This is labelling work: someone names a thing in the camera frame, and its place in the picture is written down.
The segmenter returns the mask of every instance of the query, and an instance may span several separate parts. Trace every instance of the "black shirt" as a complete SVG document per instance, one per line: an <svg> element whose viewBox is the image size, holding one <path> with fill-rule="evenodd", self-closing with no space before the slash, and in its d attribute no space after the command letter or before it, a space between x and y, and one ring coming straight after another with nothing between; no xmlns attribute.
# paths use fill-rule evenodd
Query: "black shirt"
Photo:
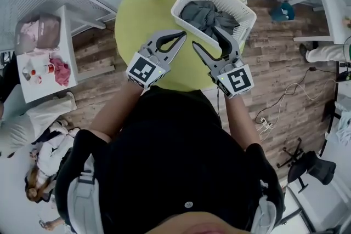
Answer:
<svg viewBox="0 0 351 234"><path fill-rule="evenodd" d="M250 230L263 196L260 179L269 184L264 193L280 220L281 188L261 146L244 152L200 93L163 91L143 96L114 142L86 130L76 136L70 157L80 155L68 165L82 166L93 153L105 233L146 233L185 212L209 212ZM59 175L56 196L66 192L61 182L67 178L73 179ZM58 209L69 221L60 202Z"/></svg>

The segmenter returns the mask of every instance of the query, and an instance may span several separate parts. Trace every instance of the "small bottle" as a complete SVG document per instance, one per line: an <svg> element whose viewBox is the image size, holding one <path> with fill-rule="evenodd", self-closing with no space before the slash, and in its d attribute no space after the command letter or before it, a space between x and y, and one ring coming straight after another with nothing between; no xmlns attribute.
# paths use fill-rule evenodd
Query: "small bottle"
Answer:
<svg viewBox="0 0 351 234"><path fill-rule="evenodd" d="M49 74L54 72L54 65L43 65L43 66L39 66L39 67L35 67L35 69L33 69L31 71L31 75L45 75L45 74Z"/></svg>
<svg viewBox="0 0 351 234"><path fill-rule="evenodd" d="M42 77L40 75L35 75L32 76L31 79L29 80L29 83L32 85L37 85L42 83Z"/></svg>

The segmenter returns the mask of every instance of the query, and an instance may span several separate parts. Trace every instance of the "electrical cord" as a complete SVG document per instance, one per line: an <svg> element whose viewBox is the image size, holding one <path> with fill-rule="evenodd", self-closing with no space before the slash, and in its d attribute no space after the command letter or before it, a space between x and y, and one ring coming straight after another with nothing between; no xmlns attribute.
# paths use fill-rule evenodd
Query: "electrical cord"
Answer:
<svg viewBox="0 0 351 234"><path fill-rule="evenodd" d="M272 108L273 106L277 105L277 104L279 103L279 101L280 101L281 99L284 98L284 96L286 96L286 95L295 95L295 92L296 92L296 89L297 89L298 85L301 84L301 83L305 80L306 75L307 75L307 72L309 72L309 71L312 71L312 72L313 72L313 71L322 71L322 72L335 73L335 72L333 72L333 71L320 70L320 69L316 69L315 67L310 67L309 69L306 70L306 73L305 73L305 75L303 76L303 78L302 78L302 80L301 80L300 82L298 82L298 83L293 83L293 84L296 85L296 87L295 87L295 89L294 89L294 92L293 92L293 93L286 93L286 89L287 89L288 87L291 86L291 85L289 85L289 86L285 89L285 93L284 93L282 96L280 96L280 98L278 99L277 102L275 102L275 103L272 104L271 106L268 106L268 107L266 107L266 108L260 110L260 111L257 113L257 115L256 115L256 117L255 117L255 119L254 119L255 123L256 123L256 124L262 124L262 122L257 122L257 117L259 116L259 114L260 114L261 112L263 112L263 111L265 111L265 110L267 110L267 109L270 109L270 108Z"/></svg>
<svg viewBox="0 0 351 234"><path fill-rule="evenodd" d="M261 127L259 127L259 129L258 129L257 131L261 130L263 127L264 127L264 125L262 125Z"/></svg>
<svg viewBox="0 0 351 234"><path fill-rule="evenodd" d="M264 141L266 138L268 138L270 132L271 132L273 129L275 129L276 125L278 124L279 117L280 117L281 105L282 105L282 103L283 103L283 101L284 101L285 96L287 95L287 94L286 94L286 91L288 90L289 87L291 87L291 86L293 86L293 85L296 85L296 87L295 87L295 89L294 89L294 93L295 93L295 91L296 91L296 88L297 88L297 87L300 87L300 88L304 91L305 95L306 95L310 100L315 100L315 99L319 98L321 94L323 94L324 88L325 88L325 86L327 85L327 83L328 83L329 81L333 81L334 83L336 82L334 79L328 79L328 80L325 82L324 86L323 86L323 90L322 90L317 96L315 96L314 98L311 98L311 97L307 94L305 88L303 88L299 83L292 83L292 84L290 84L288 87L286 87L285 92L284 92L284 95L283 95L283 98L282 98L281 103L280 103L280 105L279 105L278 118L277 118L277 120L275 121L275 123L274 123L272 126L269 127L269 128L270 128L270 131L269 131L268 135L267 135L262 141Z"/></svg>

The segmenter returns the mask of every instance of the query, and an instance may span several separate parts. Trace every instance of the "power strip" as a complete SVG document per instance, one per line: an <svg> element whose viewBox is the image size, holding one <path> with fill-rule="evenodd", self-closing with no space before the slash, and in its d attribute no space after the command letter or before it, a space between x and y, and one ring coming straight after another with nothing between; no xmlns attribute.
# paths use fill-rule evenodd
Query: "power strip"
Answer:
<svg viewBox="0 0 351 234"><path fill-rule="evenodd" d="M264 117L261 117L261 124L263 127L266 128L266 130L268 130L272 126L272 123L268 123Z"/></svg>

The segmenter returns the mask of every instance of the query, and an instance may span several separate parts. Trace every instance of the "white table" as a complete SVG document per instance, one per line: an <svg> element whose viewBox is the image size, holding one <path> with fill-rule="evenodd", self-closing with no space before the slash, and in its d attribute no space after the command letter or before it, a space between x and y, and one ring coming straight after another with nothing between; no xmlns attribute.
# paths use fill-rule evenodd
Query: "white table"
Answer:
<svg viewBox="0 0 351 234"><path fill-rule="evenodd" d="M78 83L84 79L100 75L109 71L113 71L115 69L115 67L112 65L97 70L78 73L77 62L73 50L70 21L74 20L100 29L106 28L105 24L92 19L88 19L85 16L79 15L75 12L69 11L65 5L60 7L57 11L53 12L52 14L61 18L60 43L58 46L59 50L52 52L52 57L59 56L62 58L62 61L64 63L67 63L69 65L71 69L69 84L67 87L60 86L55 81L55 75L53 73L43 75L41 84L33 84L28 82L22 74L22 70L27 65L28 61L31 60L34 67L48 65L49 55L19 55L17 56L18 71L24 99L26 102L31 102L40 99L44 96L51 95L65 89L69 89L78 85Z"/></svg>
<svg viewBox="0 0 351 234"><path fill-rule="evenodd" d="M289 4L294 5L306 0L290 0ZM344 44L351 36L351 29L344 26L343 20L346 16L351 18L351 8L344 0L322 0L325 15L327 17L329 36L308 36L294 37L294 41L331 41L334 44Z"/></svg>

